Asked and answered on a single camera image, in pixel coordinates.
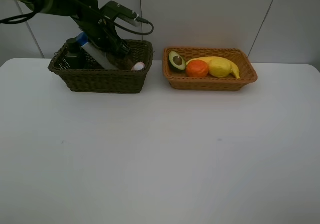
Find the avocado half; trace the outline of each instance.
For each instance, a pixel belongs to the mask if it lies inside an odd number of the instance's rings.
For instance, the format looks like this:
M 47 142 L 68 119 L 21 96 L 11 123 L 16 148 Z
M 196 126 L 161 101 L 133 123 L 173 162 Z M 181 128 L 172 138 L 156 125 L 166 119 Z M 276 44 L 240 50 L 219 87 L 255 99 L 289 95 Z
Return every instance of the avocado half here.
M 176 51 L 171 51 L 169 53 L 170 67 L 176 71 L 183 71 L 186 69 L 187 65 L 184 59 Z

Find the robotic arm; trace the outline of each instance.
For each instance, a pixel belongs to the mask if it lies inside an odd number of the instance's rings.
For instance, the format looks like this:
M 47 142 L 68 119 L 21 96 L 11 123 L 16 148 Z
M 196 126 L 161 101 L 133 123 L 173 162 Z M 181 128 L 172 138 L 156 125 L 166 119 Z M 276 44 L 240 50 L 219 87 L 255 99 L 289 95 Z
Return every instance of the robotic arm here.
M 36 13 L 71 16 L 84 31 L 89 40 L 105 52 L 111 52 L 115 56 L 124 57 L 130 52 L 125 40 L 121 39 L 116 31 L 116 26 L 134 34 L 148 35 L 154 30 L 154 26 L 148 20 L 140 17 L 135 11 L 125 6 L 109 1 L 101 9 L 98 0 L 19 0 L 24 2 L 33 12 L 0 20 L 4 24 L 17 24 L 32 18 Z M 152 30 L 140 33 L 129 30 L 115 22 L 121 18 L 128 23 L 138 26 L 141 22 L 150 24 Z

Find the dark bottle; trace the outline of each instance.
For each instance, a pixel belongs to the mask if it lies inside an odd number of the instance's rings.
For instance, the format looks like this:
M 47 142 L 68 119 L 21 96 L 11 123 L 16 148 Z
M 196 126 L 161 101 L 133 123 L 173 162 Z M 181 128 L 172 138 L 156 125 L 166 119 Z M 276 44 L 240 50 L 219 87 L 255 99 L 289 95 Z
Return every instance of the dark bottle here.
M 77 42 L 76 38 L 71 38 L 66 41 L 68 46 L 68 52 L 65 56 L 66 61 L 69 64 L 70 69 L 83 69 L 85 66 L 85 55 L 81 51 L 81 46 Z

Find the brown wicker basket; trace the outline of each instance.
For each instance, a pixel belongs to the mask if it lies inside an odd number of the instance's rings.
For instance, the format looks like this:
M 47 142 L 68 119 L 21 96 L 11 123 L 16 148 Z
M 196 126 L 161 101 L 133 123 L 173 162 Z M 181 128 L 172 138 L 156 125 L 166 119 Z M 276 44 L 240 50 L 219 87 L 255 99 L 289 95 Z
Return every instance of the brown wicker basket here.
M 229 75 L 225 78 L 216 78 L 208 75 L 204 78 L 187 77 L 185 72 L 172 71 L 169 66 L 170 51 L 179 53 L 185 61 L 203 56 L 220 56 L 235 62 L 240 69 L 240 79 Z M 258 79 L 257 73 L 246 54 L 239 49 L 227 48 L 196 48 L 196 47 L 168 47 L 163 53 L 163 74 L 171 86 L 185 90 L 223 90 L 236 91 Z
M 105 70 L 86 51 L 84 69 L 70 69 L 65 59 L 68 52 L 65 44 L 49 64 L 49 70 L 59 75 L 72 90 L 77 92 L 139 93 L 152 65 L 153 48 L 149 41 L 127 40 L 132 49 L 134 63 L 144 62 L 145 68 L 139 71 Z

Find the white wall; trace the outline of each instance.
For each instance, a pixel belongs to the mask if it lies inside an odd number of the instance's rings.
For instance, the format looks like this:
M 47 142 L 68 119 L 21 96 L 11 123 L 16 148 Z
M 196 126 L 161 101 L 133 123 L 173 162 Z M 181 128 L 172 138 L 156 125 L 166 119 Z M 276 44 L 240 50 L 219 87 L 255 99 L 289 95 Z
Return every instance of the white wall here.
M 0 19 L 20 15 L 13 0 L 0 0 Z M 17 57 L 41 58 L 40 51 L 26 23 L 17 25 L 0 24 L 0 66 Z
M 99 7 L 102 7 L 110 0 L 98 1 Z M 141 13 L 140 0 L 115 1 L 135 10 L 139 14 Z M 30 11 L 24 4 L 21 3 L 20 6 L 24 13 Z M 78 25 L 70 17 L 64 16 L 37 14 L 34 18 L 29 20 L 29 24 L 46 58 L 53 57 L 54 53 L 62 47 L 68 38 L 72 38 L 81 32 Z M 134 27 L 129 24 L 126 24 L 125 26 L 136 31 L 142 30 L 141 27 Z M 142 39 L 141 36 L 130 34 L 122 30 L 119 30 L 118 34 L 124 39 Z
M 250 60 L 310 63 L 320 69 L 319 7 L 320 0 L 274 0 Z
M 238 47 L 249 53 L 272 0 L 141 0 L 155 31 L 155 59 L 170 45 Z

